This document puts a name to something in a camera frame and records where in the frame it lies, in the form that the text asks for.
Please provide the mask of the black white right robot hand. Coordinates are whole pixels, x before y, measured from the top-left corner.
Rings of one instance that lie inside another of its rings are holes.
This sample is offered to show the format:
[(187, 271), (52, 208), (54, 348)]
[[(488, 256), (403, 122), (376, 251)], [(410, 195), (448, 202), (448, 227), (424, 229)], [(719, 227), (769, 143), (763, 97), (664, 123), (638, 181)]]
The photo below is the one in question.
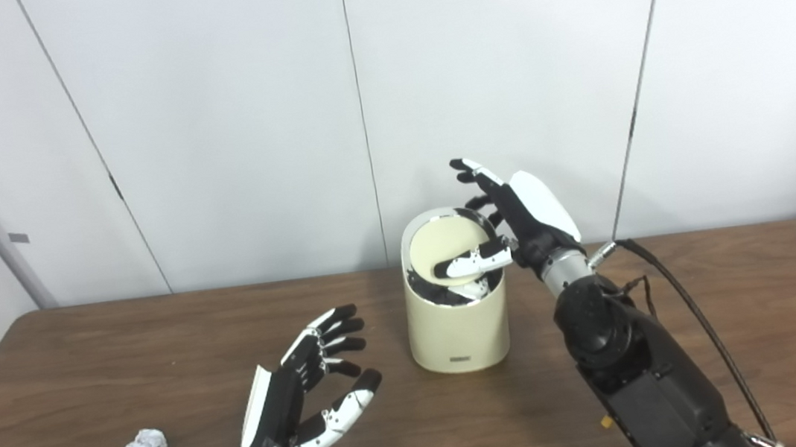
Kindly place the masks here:
[(575, 221), (551, 189), (534, 175), (519, 170), (503, 181), (484, 165), (466, 158), (452, 159), (449, 166), (457, 172), (456, 180), (474, 183), (482, 192), (467, 202), (466, 208), (480, 210), (486, 204), (494, 205), (490, 222), (504, 222), (512, 235), (496, 235), (436, 263), (432, 267), (436, 278), (477, 277), (516, 263), (542, 279), (545, 270), (560, 262), (562, 256), (587, 256)]

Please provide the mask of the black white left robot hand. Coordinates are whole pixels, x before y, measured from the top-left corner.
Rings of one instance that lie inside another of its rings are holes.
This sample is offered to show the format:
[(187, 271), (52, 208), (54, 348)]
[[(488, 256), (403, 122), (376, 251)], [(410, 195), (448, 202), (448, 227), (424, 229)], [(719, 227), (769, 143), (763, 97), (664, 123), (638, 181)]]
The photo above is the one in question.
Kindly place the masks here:
[[(274, 370), (257, 366), (241, 430), (241, 447), (332, 447), (365, 412), (382, 382), (375, 369), (338, 358), (361, 351), (366, 339), (357, 306), (333, 307), (300, 331)], [(355, 378), (354, 385), (319, 413), (302, 419), (308, 394), (325, 376)]]

